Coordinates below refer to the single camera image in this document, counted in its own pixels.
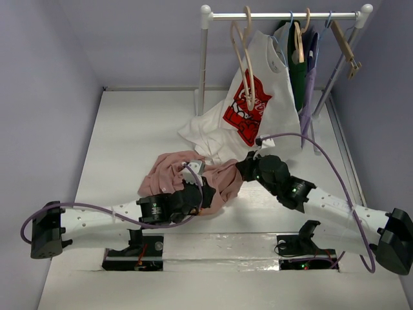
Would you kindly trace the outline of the pink t shirt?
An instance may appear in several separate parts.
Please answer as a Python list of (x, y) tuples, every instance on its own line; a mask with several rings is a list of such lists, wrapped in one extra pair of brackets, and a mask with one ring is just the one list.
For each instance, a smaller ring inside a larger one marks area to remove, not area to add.
[(192, 150), (165, 153), (158, 156), (150, 172), (143, 178), (137, 193), (140, 197), (153, 196), (184, 189), (183, 163), (200, 160), (205, 164), (202, 177), (216, 192), (212, 202), (203, 202), (201, 215), (217, 213), (228, 201), (237, 197), (243, 184), (240, 172), (236, 168), (236, 160), (228, 160), (222, 164), (211, 165), (210, 161)]

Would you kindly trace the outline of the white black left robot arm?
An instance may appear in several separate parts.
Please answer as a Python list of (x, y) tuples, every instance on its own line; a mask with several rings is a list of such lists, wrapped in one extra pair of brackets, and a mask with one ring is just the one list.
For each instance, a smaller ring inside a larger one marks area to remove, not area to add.
[(207, 183), (184, 183), (183, 189), (172, 194), (110, 207), (51, 201), (26, 220), (32, 232), (25, 242), (30, 244), (30, 257), (38, 260), (78, 248), (124, 250), (135, 255), (144, 246), (143, 230), (171, 229), (187, 223), (210, 208), (215, 193)]

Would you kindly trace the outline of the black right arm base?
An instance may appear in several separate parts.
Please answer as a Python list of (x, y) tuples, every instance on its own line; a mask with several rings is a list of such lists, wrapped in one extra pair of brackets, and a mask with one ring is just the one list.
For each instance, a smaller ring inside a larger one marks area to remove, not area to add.
[(274, 252), (279, 257), (279, 269), (282, 271), (308, 271), (339, 269), (337, 254), (334, 249), (321, 249), (312, 240), (314, 231), (321, 225), (319, 221), (308, 220), (293, 234), (277, 236)]

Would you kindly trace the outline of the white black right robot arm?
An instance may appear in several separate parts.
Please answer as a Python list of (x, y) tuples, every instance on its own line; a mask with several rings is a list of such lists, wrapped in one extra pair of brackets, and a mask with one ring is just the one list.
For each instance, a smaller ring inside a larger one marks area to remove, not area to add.
[(321, 251), (342, 250), (361, 256), (373, 255), (386, 270), (408, 275), (412, 267), (412, 220), (407, 212), (349, 206), (315, 184), (290, 174), (279, 157), (247, 157), (236, 164), (243, 181), (257, 181), (284, 207), (306, 216), (292, 234), (277, 239), (280, 256), (294, 258)]

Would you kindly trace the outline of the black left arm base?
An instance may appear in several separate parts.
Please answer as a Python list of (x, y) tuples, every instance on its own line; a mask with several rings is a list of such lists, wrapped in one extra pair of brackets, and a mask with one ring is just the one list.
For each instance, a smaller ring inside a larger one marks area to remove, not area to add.
[(128, 246), (120, 251), (105, 249), (102, 268), (106, 271), (162, 271), (162, 234), (143, 234), (143, 230), (129, 230)]

